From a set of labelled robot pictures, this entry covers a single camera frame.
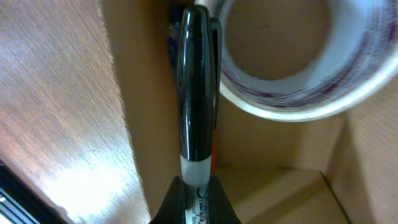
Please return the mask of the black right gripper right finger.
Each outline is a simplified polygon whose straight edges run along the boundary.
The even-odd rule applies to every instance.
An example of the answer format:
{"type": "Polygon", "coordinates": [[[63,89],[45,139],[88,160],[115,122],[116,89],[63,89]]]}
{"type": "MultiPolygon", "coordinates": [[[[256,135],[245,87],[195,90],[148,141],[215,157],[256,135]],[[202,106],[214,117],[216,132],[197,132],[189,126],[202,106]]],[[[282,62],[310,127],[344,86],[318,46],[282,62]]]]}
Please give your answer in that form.
{"type": "Polygon", "coordinates": [[[220,179],[212,175],[209,182],[210,224],[242,224],[235,213],[220,179]]]}

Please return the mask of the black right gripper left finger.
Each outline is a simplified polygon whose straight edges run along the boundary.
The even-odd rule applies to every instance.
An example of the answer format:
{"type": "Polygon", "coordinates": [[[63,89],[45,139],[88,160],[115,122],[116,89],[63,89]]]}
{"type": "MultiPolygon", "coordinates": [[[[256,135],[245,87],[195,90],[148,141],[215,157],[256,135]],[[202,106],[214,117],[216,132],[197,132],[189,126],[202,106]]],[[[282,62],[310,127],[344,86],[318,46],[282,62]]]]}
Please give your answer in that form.
{"type": "Polygon", "coordinates": [[[185,223],[185,189],[180,176],[175,176],[160,205],[159,210],[149,224],[185,223]]]}

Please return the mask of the orange utility knife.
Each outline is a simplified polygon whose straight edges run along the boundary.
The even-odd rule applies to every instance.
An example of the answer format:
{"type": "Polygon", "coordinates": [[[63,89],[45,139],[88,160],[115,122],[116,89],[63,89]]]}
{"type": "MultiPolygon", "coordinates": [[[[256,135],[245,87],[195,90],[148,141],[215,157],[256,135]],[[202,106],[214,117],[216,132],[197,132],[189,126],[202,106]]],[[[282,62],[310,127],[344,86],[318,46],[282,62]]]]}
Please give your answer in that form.
{"type": "Polygon", "coordinates": [[[217,141],[216,134],[213,134],[212,139],[212,155],[211,155],[211,171],[216,170],[216,158],[217,158],[217,141]]]}

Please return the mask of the brown cardboard box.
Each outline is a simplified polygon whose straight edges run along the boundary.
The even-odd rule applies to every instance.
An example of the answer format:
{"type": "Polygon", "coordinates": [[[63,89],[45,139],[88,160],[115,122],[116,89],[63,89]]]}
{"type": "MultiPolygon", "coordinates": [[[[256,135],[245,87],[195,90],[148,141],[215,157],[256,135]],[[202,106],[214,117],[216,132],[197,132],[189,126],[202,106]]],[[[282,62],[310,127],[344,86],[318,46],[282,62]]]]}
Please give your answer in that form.
{"type": "MultiPolygon", "coordinates": [[[[170,1],[103,1],[147,214],[181,173],[170,1]]],[[[215,174],[243,223],[396,223],[397,79],[344,113],[282,123],[220,99],[215,174]]]]}

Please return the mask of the black and white marker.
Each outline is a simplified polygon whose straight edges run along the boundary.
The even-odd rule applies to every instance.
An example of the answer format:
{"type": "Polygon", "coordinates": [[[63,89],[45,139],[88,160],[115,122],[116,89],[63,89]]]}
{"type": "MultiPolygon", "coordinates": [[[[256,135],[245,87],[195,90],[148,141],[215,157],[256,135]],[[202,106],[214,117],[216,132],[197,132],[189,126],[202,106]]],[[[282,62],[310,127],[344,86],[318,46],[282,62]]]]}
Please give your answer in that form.
{"type": "Polygon", "coordinates": [[[209,223],[209,182],[220,92],[223,31],[207,7],[184,9],[177,59],[180,165],[185,223],[209,223]]]}

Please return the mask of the blue pen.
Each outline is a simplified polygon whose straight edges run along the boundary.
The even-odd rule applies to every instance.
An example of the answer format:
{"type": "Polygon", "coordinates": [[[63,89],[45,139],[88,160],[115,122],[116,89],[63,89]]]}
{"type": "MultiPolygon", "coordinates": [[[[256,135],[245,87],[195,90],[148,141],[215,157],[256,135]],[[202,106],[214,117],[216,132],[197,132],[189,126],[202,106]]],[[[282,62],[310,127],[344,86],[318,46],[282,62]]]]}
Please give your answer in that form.
{"type": "Polygon", "coordinates": [[[167,40],[169,62],[172,69],[173,80],[177,81],[177,57],[180,42],[180,23],[182,17],[181,7],[173,5],[169,17],[169,37],[167,40]]]}

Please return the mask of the cream masking tape roll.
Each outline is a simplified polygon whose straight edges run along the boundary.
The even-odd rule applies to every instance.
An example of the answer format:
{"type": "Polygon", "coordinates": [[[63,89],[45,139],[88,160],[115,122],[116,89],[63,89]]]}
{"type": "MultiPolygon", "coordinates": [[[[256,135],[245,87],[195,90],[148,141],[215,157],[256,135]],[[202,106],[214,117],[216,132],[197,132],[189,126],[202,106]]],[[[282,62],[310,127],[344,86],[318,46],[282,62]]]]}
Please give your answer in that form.
{"type": "Polygon", "coordinates": [[[223,28],[221,94],[260,118],[345,111],[397,74],[397,1],[203,1],[223,28]]]}

